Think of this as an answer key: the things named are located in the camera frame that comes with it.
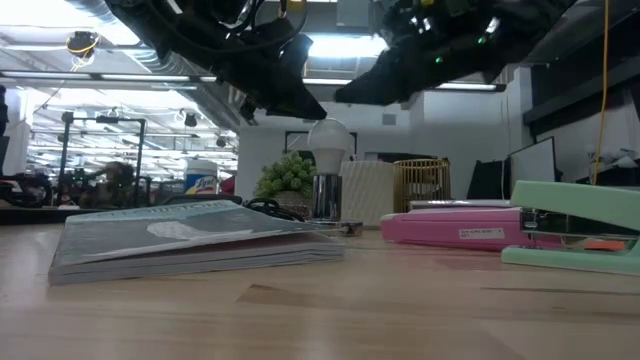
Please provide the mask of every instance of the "light bulb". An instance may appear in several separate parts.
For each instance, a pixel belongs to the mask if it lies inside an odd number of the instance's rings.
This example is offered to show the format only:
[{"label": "light bulb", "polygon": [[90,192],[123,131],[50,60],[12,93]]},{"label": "light bulb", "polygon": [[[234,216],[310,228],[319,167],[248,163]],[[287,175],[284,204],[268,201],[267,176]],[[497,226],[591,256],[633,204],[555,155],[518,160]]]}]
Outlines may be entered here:
[{"label": "light bulb", "polygon": [[309,149],[319,175],[337,175],[344,154],[351,148],[351,134],[335,119],[316,122],[309,132]]}]

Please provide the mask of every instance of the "white textured container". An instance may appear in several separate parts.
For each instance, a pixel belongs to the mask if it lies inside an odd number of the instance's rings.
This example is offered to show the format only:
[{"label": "white textured container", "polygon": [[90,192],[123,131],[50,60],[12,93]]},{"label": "white textured container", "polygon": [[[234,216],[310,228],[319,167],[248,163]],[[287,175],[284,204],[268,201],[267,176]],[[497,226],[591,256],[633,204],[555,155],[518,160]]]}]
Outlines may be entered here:
[{"label": "white textured container", "polygon": [[380,217],[393,213],[393,165],[381,161],[343,162],[342,219],[380,226]]}]

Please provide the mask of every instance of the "table surface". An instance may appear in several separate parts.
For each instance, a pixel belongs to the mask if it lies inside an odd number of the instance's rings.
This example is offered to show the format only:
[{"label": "table surface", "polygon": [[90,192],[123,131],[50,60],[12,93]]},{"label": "table surface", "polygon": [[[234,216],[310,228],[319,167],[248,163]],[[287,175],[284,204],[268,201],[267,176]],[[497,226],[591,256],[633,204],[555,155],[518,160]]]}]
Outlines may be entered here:
[{"label": "table surface", "polygon": [[49,287],[60,226],[0,227],[0,358],[638,359],[640,278],[347,240],[344,262]]}]

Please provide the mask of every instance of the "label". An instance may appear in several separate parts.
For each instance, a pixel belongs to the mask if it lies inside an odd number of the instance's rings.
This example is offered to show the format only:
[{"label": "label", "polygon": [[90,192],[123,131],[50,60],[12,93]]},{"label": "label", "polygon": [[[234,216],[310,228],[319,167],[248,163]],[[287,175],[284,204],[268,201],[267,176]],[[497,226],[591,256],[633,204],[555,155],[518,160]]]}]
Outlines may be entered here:
[{"label": "label", "polygon": [[187,194],[216,194],[218,179],[213,175],[188,174],[185,182]]},{"label": "label", "polygon": [[460,229],[460,240],[491,240],[504,239],[504,228],[493,229]]}]

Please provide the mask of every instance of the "cable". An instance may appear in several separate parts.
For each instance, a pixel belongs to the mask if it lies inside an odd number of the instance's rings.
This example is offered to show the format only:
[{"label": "cable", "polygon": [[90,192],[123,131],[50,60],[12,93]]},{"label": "cable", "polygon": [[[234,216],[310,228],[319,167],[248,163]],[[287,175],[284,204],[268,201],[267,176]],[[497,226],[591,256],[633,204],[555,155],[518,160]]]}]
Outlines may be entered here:
[{"label": "cable", "polygon": [[82,53],[88,53],[89,51],[91,51],[91,49],[95,48],[96,45],[98,45],[98,43],[100,42],[100,35],[98,35],[98,37],[96,38],[96,40],[93,42],[93,44],[87,46],[84,49],[80,49],[80,50],[73,50],[71,48],[69,48],[69,43],[71,42],[71,38],[67,39],[67,50],[69,50],[69,52],[73,53],[73,54],[82,54]]},{"label": "cable", "polygon": [[607,95],[609,93],[609,0],[604,0],[604,59],[602,61],[602,109],[600,111],[600,134],[598,135],[598,149],[596,150],[596,171],[593,175],[593,185],[598,185],[598,168],[600,167],[600,153],[604,125],[607,119]]},{"label": "cable", "polygon": [[280,204],[272,199],[256,198],[246,203],[244,207],[278,219],[305,222],[302,216],[293,211],[281,208]]},{"label": "cable", "polygon": [[307,0],[302,0],[302,4],[304,6],[304,11],[302,14],[302,20],[300,20],[300,24],[298,24],[298,26],[290,33],[287,34],[285,36],[281,36],[277,39],[273,39],[271,41],[267,41],[265,43],[262,44],[258,44],[258,45],[251,45],[251,46],[243,46],[240,48],[236,48],[236,49],[222,49],[222,50],[212,50],[211,48],[207,47],[207,46],[202,46],[200,44],[194,43],[193,41],[191,41],[190,39],[182,36],[174,27],[173,24],[171,24],[167,19],[165,19],[162,14],[158,11],[158,9],[156,9],[155,7],[151,6],[150,9],[151,11],[160,18],[160,21],[162,21],[168,28],[169,30],[173,33],[174,36],[178,37],[180,42],[186,43],[190,46],[195,47],[196,49],[199,49],[200,51],[206,52],[208,54],[211,55],[224,55],[224,54],[240,54],[240,53],[244,53],[244,52],[249,52],[249,51],[256,51],[256,50],[262,50],[274,45],[278,45],[280,43],[283,42],[287,42],[291,39],[293,39],[296,35],[298,35],[302,29],[304,28],[304,26],[307,23],[307,16],[308,16],[308,12],[309,9],[307,8]]},{"label": "cable", "polygon": [[[95,48],[98,43],[100,42],[100,35],[98,35],[98,37],[96,38],[96,40],[93,42],[93,44],[87,46],[84,49],[81,50],[72,50],[69,48],[69,42],[71,41],[71,39],[67,39],[67,50],[73,54],[83,54],[82,58],[78,58],[78,63],[75,63],[73,58],[71,58],[71,63],[73,64],[73,67],[71,68],[71,72],[76,72],[78,69],[83,68],[85,66],[91,65],[93,64],[93,62],[95,61],[95,58],[90,58],[87,62],[85,62],[85,59],[87,57],[87,55],[89,54],[89,52]],[[35,115],[36,113],[38,113],[38,111],[44,109],[49,102],[56,96],[58,95],[58,93],[60,92],[60,90],[62,90],[62,88],[67,84],[67,81],[64,80],[62,81],[62,83],[60,84],[60,86],[56,89],[56,91],[53,92],[53,94],[51,94],[51,96],[49,96],[49,98],[42,103],[42,105],[40,105],[37,109],[35,109],[33,111],[33,113],[31,115]]]}]

